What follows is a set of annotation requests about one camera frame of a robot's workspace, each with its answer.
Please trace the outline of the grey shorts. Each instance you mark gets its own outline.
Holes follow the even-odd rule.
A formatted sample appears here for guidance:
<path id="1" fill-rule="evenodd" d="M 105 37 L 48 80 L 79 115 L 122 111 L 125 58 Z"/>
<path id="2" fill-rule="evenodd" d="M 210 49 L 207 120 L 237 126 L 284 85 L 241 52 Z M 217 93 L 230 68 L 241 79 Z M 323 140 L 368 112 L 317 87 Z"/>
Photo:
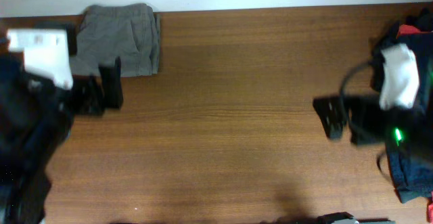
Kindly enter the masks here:
<path id="1" fill-rule="evenodd" d="M 144 4 L 87 8 L 76 36 L 77 53 L 70 58 L 75 75 L 99 75 L 99 67 L 121 59 L 121 76 L 158 73 L 161 43 L 160 16 Z"/>

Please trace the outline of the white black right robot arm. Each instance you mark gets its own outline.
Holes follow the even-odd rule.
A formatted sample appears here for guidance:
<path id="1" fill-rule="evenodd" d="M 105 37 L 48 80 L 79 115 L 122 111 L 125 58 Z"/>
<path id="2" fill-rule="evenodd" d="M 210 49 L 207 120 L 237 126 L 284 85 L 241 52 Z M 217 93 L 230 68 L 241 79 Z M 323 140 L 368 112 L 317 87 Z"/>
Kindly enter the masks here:
<path id="1" fill-rule="evenodd" d="M 349 70 L 336 94 L 313 99 L 326 137 L 339 140 L 344 129 L 349 128 L 350 142 L 356 146 L 384 143 L 392 152 L 432 166 L 432 120 L 421 108 L 394 106 L 383 110 L 378 95 L 346 93 L 346 86 L 355 74 L 378 67 L 373 61 L 361 63 Z"/>

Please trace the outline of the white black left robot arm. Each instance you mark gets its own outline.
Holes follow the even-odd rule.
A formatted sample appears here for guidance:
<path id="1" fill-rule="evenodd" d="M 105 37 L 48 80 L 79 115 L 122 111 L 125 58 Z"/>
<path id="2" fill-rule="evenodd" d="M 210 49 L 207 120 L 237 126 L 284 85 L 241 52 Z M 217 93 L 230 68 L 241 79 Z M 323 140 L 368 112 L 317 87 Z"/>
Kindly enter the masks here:
<path id="1" fill-rule="evenodd" d="M 1 222 L 43 223 L 51 189 L 46 167 L 70 136 L 76 115 L 101 116 L 123 104 L 121 59 L 101 78 L 74 78 L 68 42 L 33 36 L 1 38 Z"/>

